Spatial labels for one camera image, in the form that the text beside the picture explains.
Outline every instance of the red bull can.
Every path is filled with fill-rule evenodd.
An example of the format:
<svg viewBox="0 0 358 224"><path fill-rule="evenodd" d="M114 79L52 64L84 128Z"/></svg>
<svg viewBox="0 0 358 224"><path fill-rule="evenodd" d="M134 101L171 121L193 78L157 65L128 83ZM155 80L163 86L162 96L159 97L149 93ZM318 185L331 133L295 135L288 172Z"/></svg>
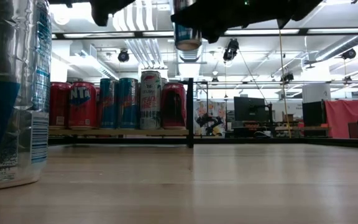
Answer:
<svg viewBox="0 0 358 224"><path fill-rule="evenodd" d="M117 128L117 91L118 82L110 78L100 80L101 125L100 128Z"/></svg>
<svg viewBox="0 0 358 224"><path fill-rule="evenodd" d="M135 78L120 78L118 120L121 129L138 127L138 92L138 81Z"/></svg>
<svg viewBox="0 0 358 224"><path fill-rule="evenodd" d="M161 128L161 74L157 71L142 72L140 89L140 128Z"/></svg>

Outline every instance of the cable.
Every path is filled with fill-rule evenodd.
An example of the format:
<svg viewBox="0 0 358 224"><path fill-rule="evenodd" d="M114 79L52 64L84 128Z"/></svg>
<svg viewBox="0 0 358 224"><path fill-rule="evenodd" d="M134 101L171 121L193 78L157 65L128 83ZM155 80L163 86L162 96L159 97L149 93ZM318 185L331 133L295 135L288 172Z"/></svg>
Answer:
<svg viewBox="0 0 358 224"><path fill-rule="evenodd" d="M287 113L287 98L285 97L285 81L284 81L284 62L283 62L283 41L281 36L281 29L278 30L280 34L280 56L281 56L281 71L282 71L282 80L283 80L283 95L284 95L284 107L285 107L285 116L287 117L287 128L288 133L291 136L291 129L290 129L290 121L288 120L288 113Z"/></svg>
<svg viewBox="0 0 358 224"><path fill-rule="evenodd" d="M347 75L347 72L346 72L346 59L343 59L343 64L344 64L344 67L345 67L345 77Z"/></svg>
<svg viewBox="0 0 358 224"><path fill-rule="evenodd" d="M226 66L224 66L224 98L227 98Z"/></svg>
<svg viewBox="0 0 358 224"><path fill-rule="evenodd" d="M262 93L262 90L259 88L258 83L257 83L256 80L254 79L254 76L252 75L251 70L249 69L249 67L248 67L248 65L247 65L247 62L246 62L246 60L244 59L244 56L242 56L242 53L241 53L240 48L239 48L239 51L240 51L240 55L241 55L242 61L244 62L244 64L245 64L246 67L247 67L247 70L248 70L249 75L252 77L252 80L255 82L256 88L260 91L260 94L262 94L262 97L264 98L264 100L265 100L265 102L266 102L266 105L268 105L267 100L266 100L264 94Z"/></svg>

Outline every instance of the wooden table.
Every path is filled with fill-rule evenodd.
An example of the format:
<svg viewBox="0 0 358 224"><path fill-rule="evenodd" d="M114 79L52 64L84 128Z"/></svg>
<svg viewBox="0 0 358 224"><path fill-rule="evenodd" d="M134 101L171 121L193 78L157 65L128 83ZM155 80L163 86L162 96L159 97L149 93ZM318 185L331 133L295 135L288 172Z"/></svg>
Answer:
<svg viewBox="0 0 358 224"><path fill-rule="evenodd" d="M303 144L58 146L0 190L9 224L358 224L358 149Z"/></svg>
<svg viewBox="0 0 358 224"><path fill-rule="evenodd" d="M286 126L276 127L276 131L288 131ZM321 126L307 126L307 127L290 127L291 131L295 132L295 138L300 138L301 131L326 131L326 136L329 136L328 132L331 130L330 127L321 127Z"/></svg>
<svg viewBox="0 0 358 224"><path fill-rule="evenodd" d="M59 136L59 135L148 135L148 136L185 136L189 134L189 130L130 130L130 129L90 129L90 130L49 130L49 135Z"/></svg>

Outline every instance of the ceiling light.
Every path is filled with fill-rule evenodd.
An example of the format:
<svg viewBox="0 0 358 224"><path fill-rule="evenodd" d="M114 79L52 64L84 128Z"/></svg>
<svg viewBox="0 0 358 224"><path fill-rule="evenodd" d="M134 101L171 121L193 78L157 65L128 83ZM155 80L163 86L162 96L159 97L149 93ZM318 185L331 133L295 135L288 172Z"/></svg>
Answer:
<svg viewBox="0 0 358 224"><path fill-rule="evenodd" d="M64 15L64 13L56 13L53 15L53 19L58 25L64 26L68 24L70 21L70 18L67 15Z"/></svg>
<svg viewBox="0 0 358 224"><path fill-rule="evenodd" d="M67 39L103 39L109 37L134 37L133 32L112 32L112 33L79 33L79 34L64 34Z"/></svg>
<svg viewBox="0 0 358 224"><path fill-rule="evenodd" d="M310 29L308 34L342 34L342 33L358 33L358 28L337 28L337 29Z"/></svg>
<svg viewBox="0 0 358 224"><path fill-rule="evenodd" d="M281 34L297 34L299 29L282 29ZM243 29L243 30L228 30L224 35L269 35L279 34L278 29Z"/></svg>
<svg viewBox="0 0 358 224"><path fill-rule="evenodd" d="M173 36L173 31L150 31L150 32L144 32L143 36L145 37L164 37L164 36Z"/></svg>

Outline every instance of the camera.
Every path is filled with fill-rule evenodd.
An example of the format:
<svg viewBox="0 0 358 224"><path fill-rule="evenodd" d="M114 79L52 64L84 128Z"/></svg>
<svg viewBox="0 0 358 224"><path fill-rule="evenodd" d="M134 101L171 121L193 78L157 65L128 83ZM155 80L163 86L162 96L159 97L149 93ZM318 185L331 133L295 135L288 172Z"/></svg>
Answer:
<svg viewBox="0 0 358 224"><path fill-rule="evenodd" d="M118 61L120 62L129 61L129 54L127 49L121 49L121 52L118 54Z"/></svg>

